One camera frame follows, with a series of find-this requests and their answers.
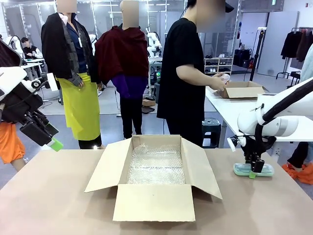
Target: hand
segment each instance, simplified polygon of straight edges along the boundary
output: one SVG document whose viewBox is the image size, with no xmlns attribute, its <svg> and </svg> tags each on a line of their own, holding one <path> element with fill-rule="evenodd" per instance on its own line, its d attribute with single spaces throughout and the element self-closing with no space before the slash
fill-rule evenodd
<svg viewBox="0 0 313 235">
<path fill-rule="evenodd" d="M 84 86 L 84 82 L 81 81 L 81 83 L 78 85 L 79 87 L 83 87 Z"/>
<path fill-rule="evenodd" d="M 226 87 L 226 84 L 224 84 L 224 82 L 221 80 L 220 77 L 218 77 L 218 76 L 211 77 L 210 88 L 212 88 L 213 90 L 217 90 L 219 92 L 222 92 L 222 91 L 224 91 L 225 87 Z"/>
<path fill-rule="evenodd" d="M 103 89 L 102 82 L 100 82 L 99 84 L 97 84 L 97 87 L 98 87 L 98 91 L 102 91 L 102 89 Z"/>
</svg>

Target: black cap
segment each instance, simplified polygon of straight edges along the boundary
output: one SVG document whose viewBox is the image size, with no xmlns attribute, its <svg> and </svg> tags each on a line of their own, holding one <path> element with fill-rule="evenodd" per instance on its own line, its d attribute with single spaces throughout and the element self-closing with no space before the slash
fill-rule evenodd
<svg viewBox="0 0 313 235">
<path fill-rule="evenodd" d="M 234 7 L 229 5 L 227 2 L 225 2 L 225 6 L 226 6 L 226 13 L 232 12 L 234 10 Z"/>
</svg>

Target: cardboard box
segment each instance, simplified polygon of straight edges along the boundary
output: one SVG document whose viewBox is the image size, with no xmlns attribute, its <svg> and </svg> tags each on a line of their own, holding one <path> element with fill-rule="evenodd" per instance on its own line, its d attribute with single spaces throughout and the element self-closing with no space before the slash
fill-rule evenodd
<svg viewBox="0 0 313 235">
<path fill-rule="evenodd" d="M 185 184 L 127 184 L 133 149 L 146 144 L 180 146 Z M 113 221 L 195 221 L 191 187 L 222 199 L 214 173 L 197 145 L 173 135 L 133 136 L 109 144 L 85 192 L 118 186 Z"/>
<path fill-rule="evenodd" d="M 223 92 L 218 92 L 223 98 L 257 98 L 258 94 L 268 91 L 255 82 L 229 82 Z"/>
<path fill-rule="evenodd" d="M 142 105 L 146 107 L 155 106 L 155 104 L 156 104 L 155 100 L 148 100 L 148 99 L 142 100 Z"/>
</svg>

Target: person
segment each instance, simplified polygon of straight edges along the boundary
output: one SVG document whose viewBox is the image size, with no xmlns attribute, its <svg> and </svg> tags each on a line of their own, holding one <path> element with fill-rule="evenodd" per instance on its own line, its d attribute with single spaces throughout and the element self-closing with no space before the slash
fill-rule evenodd
<svg viewBox="0 0 313 235">
<path fill-rule="evenodd" d="M 311 45 L 302 67 L 300 82 L 313 77 L 313 45 Z M 313 185 L 313 142 L 300 142 L 292 156 L 282 168 L 294 179 Z"/>
<path fill-rule="evenodd" d="M 220 2 L 188 0 L 185 14 L 168 32 L 163 52 L 157 117 L 166 120 L 171 135 L 181 135 L 201 147 L 205 86 L 223 91 L 225 84 L 220 78 L 223 73 L 204 74 L 197 27 L 214 21 L 223 7 Z"/>
<path fill-rule="evenodd" d="M 102 89 L 91 41 L 75 13 L 54 13 L 42 27 L 48 71 L 60 82 L 67 127 L 81 149 L 103 148 L 97 94 Z"/>
<path fill-rule="evenodd" d="M 40 50 L 31 45 L 28 38 L 22 38 L 21 42 L 23 44 L 23 52 L 25 55 L 25 59 L 42 59 L 43 54 L 40 52 Z"/>
<path fill-rule="evenodd" d="M 131 25 L 135 12 L 122 1 L 120 8 L 123 23 L 104 33 L 95 44 L 95 57 L 99 74 L 104 82 L 112 81 L 120 94 L 120 108 L 125 139 L 131 138 L 133 125 L 137 135 L 142 135 L 142 97 L 148 83 L 148 52 L 145 34 L 139 25 Z"/>
</svg>

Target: red hoodie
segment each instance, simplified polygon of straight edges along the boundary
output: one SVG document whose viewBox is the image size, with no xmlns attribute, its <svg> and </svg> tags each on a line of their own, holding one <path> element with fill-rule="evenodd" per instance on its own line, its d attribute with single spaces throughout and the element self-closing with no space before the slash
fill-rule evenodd
<svg viewBox="0 0 313 235">
<path fill-rule="evenodd" d="M 113 26 L 96 42 L 95 59 L 104 84 L 118 74 L 148 77 L 147 41 L 139 28 Z"/>
</svg>

